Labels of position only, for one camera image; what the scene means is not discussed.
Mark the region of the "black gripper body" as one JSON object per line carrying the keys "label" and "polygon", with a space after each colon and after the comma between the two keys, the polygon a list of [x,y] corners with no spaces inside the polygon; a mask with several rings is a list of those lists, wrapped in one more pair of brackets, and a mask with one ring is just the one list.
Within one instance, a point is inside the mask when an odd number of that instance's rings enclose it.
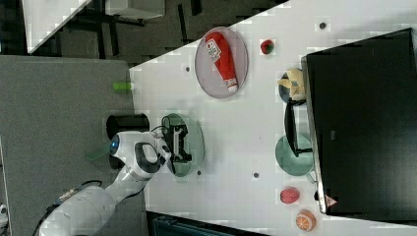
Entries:
{"label": "black gripper body", "polygon": [[171,150],[172,162],[187,163],[192,156],[185,150],[185,138],[188,129],[183,118],[179,115],[167,115],[161,120],[165,142]]}

